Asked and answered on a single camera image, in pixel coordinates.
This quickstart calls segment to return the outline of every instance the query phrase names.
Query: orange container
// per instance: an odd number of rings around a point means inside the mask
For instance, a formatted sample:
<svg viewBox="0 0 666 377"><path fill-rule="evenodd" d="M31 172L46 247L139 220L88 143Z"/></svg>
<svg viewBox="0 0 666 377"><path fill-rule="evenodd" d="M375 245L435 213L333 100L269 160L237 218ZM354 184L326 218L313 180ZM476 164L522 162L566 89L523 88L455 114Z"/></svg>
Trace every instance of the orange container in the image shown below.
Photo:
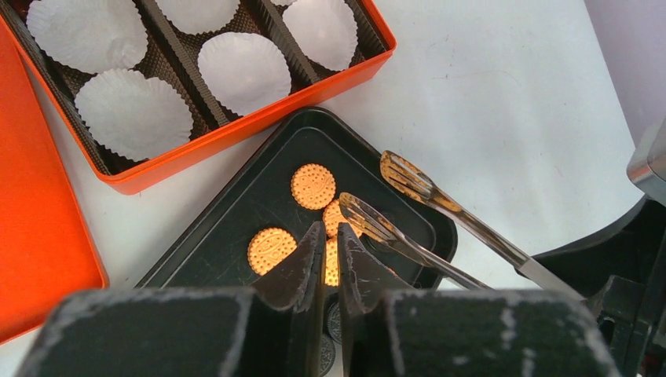
<svg viewBox="0 0 666 377"><path fill-rule="evenodd" d="M49 127L0 28L0 343L39 326L65 296L106 286Z"/></svg>
<svg viewBox="0 0 666 377"><path fill-rule="evenodd" d="M15 35L14 42L18 46L19 51L24 55L30 69L35 73L42 86L46 89L51 101L56 105L58 112L68 125L72 135L79 143L79 147L86 155L95 174L99 179L109 184L118 192L131 195L198 163L199 161L206 159L207 157L212 156L261 130L264 130L297 108L325 101L372 78L389 57L393 55L396 47L396 40L372 0L354 1L363 7L364 14L371 22L374 32L376 32L383 40L383 44L386 47L385 52L362 61L345 71L341 71L316 82L303 90L293 93L281 101L267 106L266 108L225 124L216 130L212 130L211 132L190 141L186 145L154 159L140 163L118 174L105 174L97 168L90 154L86 151L84 144L77 135L75 128L68 121L64 109L58 105L58 101L53 95L53 92L49 90L44 77L39 74L39 70L31 61L26 49L21 45L20 39ZM3 24L11 30L6 22L3 22Z"/></svg>

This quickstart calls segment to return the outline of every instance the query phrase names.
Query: scratched black surface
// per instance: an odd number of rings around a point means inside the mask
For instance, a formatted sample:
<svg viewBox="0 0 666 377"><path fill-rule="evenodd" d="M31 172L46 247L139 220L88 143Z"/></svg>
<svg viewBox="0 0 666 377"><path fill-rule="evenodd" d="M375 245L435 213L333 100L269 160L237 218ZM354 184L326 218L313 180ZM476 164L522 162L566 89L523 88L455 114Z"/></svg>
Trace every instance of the scratched black surface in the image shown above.
<svg viewBox="0 0 666 377"><path fill-rule="evenodd" d="M322 210L300 207L291 176L319 163L335 176L336 197L350 192L382 211L412 239L451 260L455 226L446 217L404 198L381 178L379 152L330 112L305 108L292 114L158 261L138 287L248 285L259 278L247 263L247 245L267 227L306 234ZM415 287L433 287L439 276L361 237L367 249Z"/></svg>

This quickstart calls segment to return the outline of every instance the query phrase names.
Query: black holder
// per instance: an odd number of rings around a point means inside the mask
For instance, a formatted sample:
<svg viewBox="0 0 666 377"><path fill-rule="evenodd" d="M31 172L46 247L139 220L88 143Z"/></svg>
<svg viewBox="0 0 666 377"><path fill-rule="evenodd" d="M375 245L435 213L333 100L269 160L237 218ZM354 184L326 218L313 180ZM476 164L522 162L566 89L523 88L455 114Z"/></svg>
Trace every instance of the black holder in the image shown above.
<svg viewBox="0 0 666 377"><path fill-rule="evenodd" d="M643 197L599 232L534 256L588 297L624 375L666 375L665 235L666 208Z"/></svg>
<svg viewBox="0 0 666 377"><path fill-rule="evenodd" d="M91 291L46 321L18 376L317 376L324 227L252 287ZM619 375L594 318L544 291L417 290L338 231L345 375Z"/></svg>

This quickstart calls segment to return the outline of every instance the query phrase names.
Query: white surface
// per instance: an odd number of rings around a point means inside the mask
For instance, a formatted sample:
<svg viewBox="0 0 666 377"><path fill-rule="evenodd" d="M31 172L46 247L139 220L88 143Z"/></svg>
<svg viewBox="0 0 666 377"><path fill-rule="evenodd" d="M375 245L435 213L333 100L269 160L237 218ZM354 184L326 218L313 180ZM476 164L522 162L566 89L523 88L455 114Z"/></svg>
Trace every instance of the white surface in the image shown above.
<svg viewBox="0 0 666 377"><path fill-rule="evenodd" d="M529 254L586 236L639 200L624 174L633 143L582 0L377 3L395 56L324 107L378 150L410 159ZM268 135L122 196L45 109L116 287L132 287ZM495 288L533 287L462 231L454 264ZM28 343L0 346L0 375Z"/></svg>

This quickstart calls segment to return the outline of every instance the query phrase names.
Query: cupcake liner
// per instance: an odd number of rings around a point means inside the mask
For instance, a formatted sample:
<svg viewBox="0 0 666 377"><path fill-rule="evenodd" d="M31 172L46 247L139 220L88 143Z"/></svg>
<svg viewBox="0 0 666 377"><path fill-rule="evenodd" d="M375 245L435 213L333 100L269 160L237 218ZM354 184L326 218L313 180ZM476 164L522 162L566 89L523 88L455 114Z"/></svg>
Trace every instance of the cupcake liner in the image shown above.
<svg viewBox="0 0 666 377"><path fill-rule="evenodd" d="M148 52L148 34L131 0L33 1L26 25L47 55L85 73L132 68Z"/></svg>
<svg viewBox="0 0 666 377"><path fill-rule="evenodd" d="M349 68L358 25L343 0L298 0L282 15L303 53L332 71Z"/></svg>
<svg viewBox="0 0 666 377"><path fill-rule="evenodd" d="M203 44L199 71L215 98L238 115L247 115L291 92L287 60L258 34L224 33Z"/></svg>
<svg viewBox="0 0 666 377"><path fill-rule="evenodd" d="M271 0L274 5L291 5L296 0Z"/></svg>
<svg viewBox="0 0 666 377"><path fill-rule="evenodd" d="M156 0L164 16L186 34L217 31L228 24L240 0Z"/></svg>
<svg viewBox="0 0 666 377"><path fill-rule="evenodd" d="M95 141L134 161L189 142L192 113L169 83L114 69L86 82L74 99Z"/></svg>

